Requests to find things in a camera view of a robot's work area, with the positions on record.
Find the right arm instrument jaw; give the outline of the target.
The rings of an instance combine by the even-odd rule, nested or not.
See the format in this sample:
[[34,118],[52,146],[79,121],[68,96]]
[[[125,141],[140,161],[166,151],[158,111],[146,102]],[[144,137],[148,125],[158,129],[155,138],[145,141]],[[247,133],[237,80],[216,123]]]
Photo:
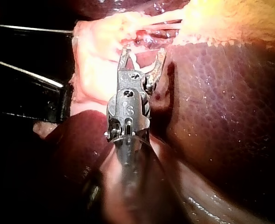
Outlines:
[[165,48],[160,48],[156,53],[153,68],[145,73],[147,84],[156,84],[159,82],[166,60],[166,54]]
[[120,71],[133,72],[134,71],[134,69],[126,68],[130,52],[131,52],[131,49],[129,49],[127,47],[124,47],[122,49],[122,52],[121,52],[121,55],[120,55],[120,60],[119,60],[119,63],[118,63],[117,72],[120,72]]

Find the right arm instrument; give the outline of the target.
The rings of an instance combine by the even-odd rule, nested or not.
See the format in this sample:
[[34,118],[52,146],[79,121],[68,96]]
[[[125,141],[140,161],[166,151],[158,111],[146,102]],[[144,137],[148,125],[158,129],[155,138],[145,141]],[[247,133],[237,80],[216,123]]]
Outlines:
[[107,141],[126,135],[139,136],[149,142],[149,95],[145,75],[136,70],[117,72],[117,92],[108,102]]

